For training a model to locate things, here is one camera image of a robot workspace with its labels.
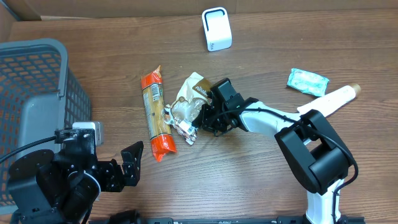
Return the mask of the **white tube with gold cap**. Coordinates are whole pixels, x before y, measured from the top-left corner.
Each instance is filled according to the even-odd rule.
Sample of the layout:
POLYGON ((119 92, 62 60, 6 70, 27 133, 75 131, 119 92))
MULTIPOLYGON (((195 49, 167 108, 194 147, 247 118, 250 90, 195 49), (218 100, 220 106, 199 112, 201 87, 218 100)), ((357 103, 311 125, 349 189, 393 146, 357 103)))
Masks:
POLYGON ((345 104, 353 101, 361 93, 361 87, 354 83, 345 85, 331 93, 321 96, 303 106, 299 106, 297 111, 305 114, 310 110, 321 112, 324 117, 333 114, 345 104))

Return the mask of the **beige brown snack pouch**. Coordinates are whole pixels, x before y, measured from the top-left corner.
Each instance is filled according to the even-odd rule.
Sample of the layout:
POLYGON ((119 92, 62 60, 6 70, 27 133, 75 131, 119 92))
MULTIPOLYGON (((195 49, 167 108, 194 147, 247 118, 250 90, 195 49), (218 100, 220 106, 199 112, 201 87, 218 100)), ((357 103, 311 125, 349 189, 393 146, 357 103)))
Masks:
POLYGON ((173 126, 189 145, 197 139, 198 128, 193 126, 193 120, 198 117, 201 107, 211 102, 206 94, 210 87, 209 80, 193 72, 184 81, 176 100, 163 108, 164 122, 173 126))

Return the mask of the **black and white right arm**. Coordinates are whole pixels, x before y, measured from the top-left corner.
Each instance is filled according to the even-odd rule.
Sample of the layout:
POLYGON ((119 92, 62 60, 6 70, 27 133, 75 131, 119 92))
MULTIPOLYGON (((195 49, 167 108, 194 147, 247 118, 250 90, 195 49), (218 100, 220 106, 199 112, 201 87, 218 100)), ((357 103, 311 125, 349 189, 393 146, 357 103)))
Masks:
POLYGON ((360 91, 358 84, 345 85, 299 107, 297 113, 287 113, 256 98, 244 99, 224 78, 204 92, 210 103, 201 107, 193 126, 216 137, 234 128, 275 137, 294 177, 307 191, 307 209, 301 216, 279 216, 267 223, 364 223, 364 217, 339 211, 341 189, 357 179, 359 168, 327 120, 360 91))

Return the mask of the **orange biscuit pack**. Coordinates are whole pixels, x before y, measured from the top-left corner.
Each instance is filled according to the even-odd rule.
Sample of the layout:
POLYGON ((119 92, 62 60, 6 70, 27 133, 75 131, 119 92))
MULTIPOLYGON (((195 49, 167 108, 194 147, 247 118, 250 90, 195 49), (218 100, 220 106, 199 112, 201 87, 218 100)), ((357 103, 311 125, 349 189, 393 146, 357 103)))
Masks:
POLYGON ((164 121, 164 91, 159 65, 141 77, 144 109, 149 129, 150 146, 157 162, 172 152, 177 152, 170 125, 164 121))

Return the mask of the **teal snack packet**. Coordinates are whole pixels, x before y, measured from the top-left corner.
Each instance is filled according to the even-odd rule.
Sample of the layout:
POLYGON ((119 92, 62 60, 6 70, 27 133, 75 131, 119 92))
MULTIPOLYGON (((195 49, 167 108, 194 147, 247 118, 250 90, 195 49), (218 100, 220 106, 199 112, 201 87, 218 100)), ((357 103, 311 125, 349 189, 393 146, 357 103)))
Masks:
POLYGON ((329 79, 298 68, 291 69, 287 86, 313 96, 324 96, 329 79))

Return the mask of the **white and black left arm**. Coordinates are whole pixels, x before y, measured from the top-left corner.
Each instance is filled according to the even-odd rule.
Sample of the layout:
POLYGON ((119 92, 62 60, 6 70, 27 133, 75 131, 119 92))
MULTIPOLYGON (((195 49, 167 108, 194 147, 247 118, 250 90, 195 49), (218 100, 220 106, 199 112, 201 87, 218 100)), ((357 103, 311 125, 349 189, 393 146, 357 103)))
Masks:
POLYGON ((49 141, 63 145, 57 153, 30 152, 10 166, 7 188, 17 206, 11 223, 86 223, 101 192, 137 185, 143 143, 123 149, 119 165, 98 160, 96 140, 94 129, 68 128, 20 147, 19 152, 49 141))

